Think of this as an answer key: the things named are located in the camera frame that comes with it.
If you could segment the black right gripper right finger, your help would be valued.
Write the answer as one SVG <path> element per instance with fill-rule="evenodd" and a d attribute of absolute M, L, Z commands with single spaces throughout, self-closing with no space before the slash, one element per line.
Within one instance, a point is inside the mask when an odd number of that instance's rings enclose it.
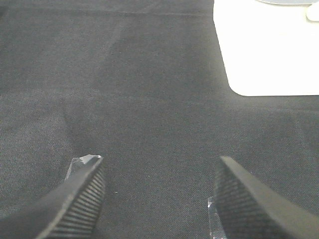
<path fill-rule="evenodd" d="M 226 239 L 317 239 L 319 218 L 228 156 L 215 166 L 215 206 Z"/>

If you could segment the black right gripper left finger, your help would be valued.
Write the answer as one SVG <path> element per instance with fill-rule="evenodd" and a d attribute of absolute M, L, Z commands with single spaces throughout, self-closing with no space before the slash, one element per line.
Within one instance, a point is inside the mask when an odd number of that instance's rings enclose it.
<path fill-rule="evenodd" d="M 78 171 L 37 202 L 0 222 L 2 239 L 89 239 L 105 196 L 104 159 L 86 155 Z"/>

